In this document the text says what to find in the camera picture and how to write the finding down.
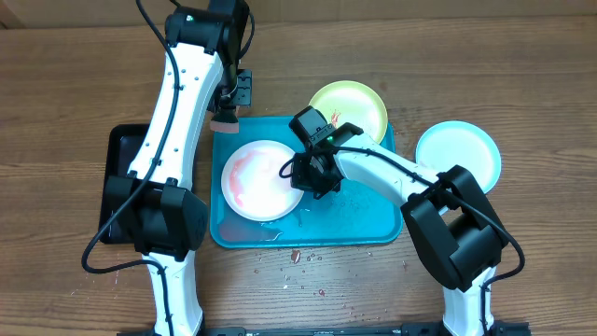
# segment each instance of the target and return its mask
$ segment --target wooden table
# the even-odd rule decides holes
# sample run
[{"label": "wooden table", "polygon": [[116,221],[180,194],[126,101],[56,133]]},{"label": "wooden table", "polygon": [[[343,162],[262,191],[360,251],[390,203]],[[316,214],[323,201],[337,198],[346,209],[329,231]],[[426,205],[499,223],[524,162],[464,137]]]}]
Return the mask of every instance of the wooden table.
[{"label": "wooden table", "polygon": [[[86,274],[80,255],[97,230],[108,134],[150,120],[161,46],[146,27],[2,31],[0,46],[0,335],[150,328],[146,268]],[[486,130],[503,158],[490,199],[527,256],[494,287],[495,316],[535,334],[597,333],[597,18],[259,25],[243,66],[255,76],[244,116],[294,115],[325,84],[352,79],[385,101],[408,158],[443,120]],[[195,185],[205,201],[212,139],[204,128]],[[289,249],[206,238],[196,264],[207,326],[441,318],[441,287],[406,230],[385,246],[301,250],[321,260],[294,265]],[[138,258],[98,245],[91,263]],[[509,247],[498,272],[516,262]]]}]

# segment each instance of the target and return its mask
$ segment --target blue tray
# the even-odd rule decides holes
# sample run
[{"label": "blue tray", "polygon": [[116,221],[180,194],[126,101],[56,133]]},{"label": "blue tray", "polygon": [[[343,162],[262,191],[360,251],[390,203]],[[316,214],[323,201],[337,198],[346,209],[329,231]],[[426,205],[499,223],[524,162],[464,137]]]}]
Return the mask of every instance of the blue tray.
[{"label": "blue tray", "polygon": [[[222,170],[242,145],[256,140],[281,142],[297,152],[304,146],[288,127],[291,117],[241,118],[237,134],[215,133],[212,164],[210,230],[214,240],[227,248],[298,247],[387,244],[402,231],[400,210],[375,191],[342,180],[339,193],[329,192],[316,201],[305,192],[288,215],[256,222],[236,214],[221,188]],[[382,146],[396,150],[391,125]]]}]

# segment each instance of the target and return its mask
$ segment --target black cable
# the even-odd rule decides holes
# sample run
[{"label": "black cable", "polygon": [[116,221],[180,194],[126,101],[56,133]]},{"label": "black cable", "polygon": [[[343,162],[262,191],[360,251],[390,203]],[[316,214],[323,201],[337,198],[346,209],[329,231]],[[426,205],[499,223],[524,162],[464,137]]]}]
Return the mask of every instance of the black cable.
[{"label": "black cable", "polygon": [[[175,1],[171,0],[171,2],[177,6],[180,6],[180,4],[178,4]],[[143,5],[141,4],[141,0],[136,0],[136,4],[137,4],[137,7],[139,8],[139,11],[141,12],[141,15],[147,22],[147,25],[149,25],[149,27],[151,28],[153,33],[156,35],[156,37],[158,38],[158,40],[160,41],[160,43],[166,50],[166,53],[168,54],[168,58],[170,59],[170,63],[172,64],[172,68],[173,68],[173,72],[174,72],[173,101],[172,101],[172,105],[170,108],[170,114],[168,116],[168,120],[166,121],[166,126],[164,127],[164,133],[161,136],[160,143],[158,144],[158,149],[156,150],[156,155],[154,155],[154,158],[151,160],[151,165],[149,166],[149,169],[147,170],[146,176],[143,178],[143,180],[139,184],[139,187],[137,187],[137,189],[135,189],[135,191],[131,194],[129,199],[127,199],[120,206],[120,208],[105,222],[105,224],[98,230],[98,232],[95,234],[95,236],[93,236],[93,238],[90,240],[90,243],[85,248],[85,251],[83,251],[83,256],[81,257],[81,265],[83,266],[83,269],[85,269],[85,271],[87,271],[89,273],[95,273],[95,274],[111,273],[114,271],[119,271],[119,270],[126,269],[126,268],[129,268],[132,266],[137,266],[137,265],[151,265],[151,266],[154,266],[155,268],[157,268],[158,274],[160,275],[160,278],[161,278],[161,286],[162,286],[162,291],[163,291],[164,311],[166,313],[166,321],[168,322],[168,329],[170,330],[170,335],[174,336],[174,326],[172,323],[172,316],[170,314],[170,305],[168,302],[168,285],[166,283],[166,272],[165,272],[165,269],[161,266],[161,264],[159,264],[158,262],[156,262],[154,260],[145,260],[145,259],[131,261],[131,262],[125,262],[123,264],[119,264],[116,266],[103,268],[103,269],[96,269],[96,268],[91,267],[88,264],[88,259],[89,259],[91,250],[97,244],[97,242],[100,240],[100,237],[102,237],[107,232],[107,230],[110,228],[110,226],[112,225],[114,220],[116,220],[120,216],[120,214],[122,214],[124,209],[127,208],[128,206],[130,206],[131,203],[134,202],[134,200],[136,200],[139,197],[139,194],[143,191],[144,187],[149,182],[149,178],[153,175],[154,171],[156,170],[156,167],[158,166],[158,164],[160,162],[161,152],[163,151],[164,146],[166,145],[166,140],[168,139],[168,133],[170,132],[170,129],[172,128],[172,124],[174,121],[174,114],[176,112],[176,106],[178,105],[180,77],[178,74],[178,65],[176,64],[176,59],[174,58],[174,55],[172,54],[172,51],[170,50],[170,47],[164,40],[163,36],[160,34],[160,31],[158,30],[156,25],[153,23],[153,21],[147,15],[145,9],[143,8]]]},{"label": "black cable", "polygon": [[251,17],[251,34],[249,35],[249,39],[246,40],[244,47],[239,52],[239,60],[244,56],[244,54],[246,54],[247,51],[249,51],[249,47],[251,47],[251,41],[253,41],[253,35],[255,34],[255,17],[250,11],[249,17]]},{"label": "black cable", "polygon": [[[357,152],[357,153],[364,153],[364,154],[375,156],[375,157],[380,158],[380,159],[386,161],[387,163],[395,166],[395,168],[397,168],[399,171],[401,171],[404,174],[408,175],[412,179],[423,183],[424,185],[426,185],[428,187],[431,187],[431,186],[434,185],[430,181],[427,181],[426,179],[422,178],[421,176],[417,175],[416,173],[410,171],[408,168],[404,167],[400,163],[398,163],[398,162],[396,162],[396,161],[388,158],[387,156],[385,156],[385,155],[383,155],[381,153],[378,153],[378,152],[373,151],[373,150],[368,149],[368,148],[331,147],[331,148],[326,148],[326,149],[316,149],[316,150],[312,150],[310,152],[307,152],[307,153],[304,153],[304,154],[299,154],[299,155],[308,155],[309,157],[312,157],[314,155],[320,155],[320,154],[325,154],[325,153],[336,154],[336,153],[338,153],[341,150],[352,151],[352,152]],[[294,161],[294,157],[292,159],[290,159],[288,162],[286,162],[282,166],[282,168],[280,169],[280,172],[278,174],[281,178],[288,178],[288,177],[292,176],[292,173],[290,173],[289,175],[284,175],[283,171],[293,161]],[[506,272],[506,273],[502,273],[502,274],[499,274],[499,275],[496,275],[496,276],[488,279],[487,281],[485,281],[481,285],[481,289],[480,289],[481,290],[481,325],[483,326],[483,335],[489,335],[489,331],[487,330],[487,320],[485,318],[485,292],[488,291],[487,287],[489,285],[491,285],[492,283],[496,282],[496,281],[504,280],[504,279],[507,279],[509,277],[512,277],[512,276],[520,273],[522,271],[522,269],[524,268],[524,264],[526,262],[525,258],[524,258],[524,253],[522,252],[522,247],[519,245],[519,243],[516,241],[516,239],[514,239],[514,237],[512,237],[512,235],[510,235],[510,233],[508,233],[500,225],[498,225],[497,223],[495,223],[491,218],[487,217],[485,214],[481,213],[478,209],[476,209],[472,205],[466,203],[465,201],[463,201],[462,199],[460,199],[459,197],[457,197],[453,193],[451,193],[451,192],[449,192],[447,190],[444,190],[444,193],[448,197],[450,197],[453,201],[455,201],[456,203],[460,204],[460,206],[463,207],[464,209],[466,209],[468,211],[472,211],[476,215],[478,215],[479,217],[483,218],[483,220],[485,220],[492,227],[492,229],[494,229],[494,230],[498,231],[499,233],[503,234],[504,236],[506,236],[506,238],[508,239],[508,241],[512,244],[512,246],[514,247],[514,249],[516,250],[516,252],[519,255],[519,264],[518,264],[518,266],[514,270]]]}]

